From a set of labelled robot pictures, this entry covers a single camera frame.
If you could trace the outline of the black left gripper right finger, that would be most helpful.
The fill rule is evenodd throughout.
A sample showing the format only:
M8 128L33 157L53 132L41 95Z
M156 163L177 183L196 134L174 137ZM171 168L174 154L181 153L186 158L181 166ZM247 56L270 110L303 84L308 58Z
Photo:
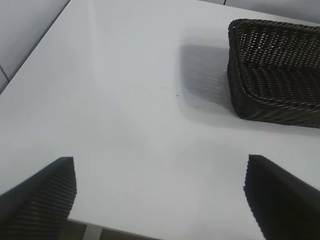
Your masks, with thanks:
M320 192L262 155L248 157L243 187L266 240L318 240Z

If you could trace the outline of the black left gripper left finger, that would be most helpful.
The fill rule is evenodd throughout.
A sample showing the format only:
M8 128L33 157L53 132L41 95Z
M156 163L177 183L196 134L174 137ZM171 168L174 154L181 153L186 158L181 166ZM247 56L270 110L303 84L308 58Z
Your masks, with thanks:
M60 157L0 196L2 240L56 240L77 194L72 157Z

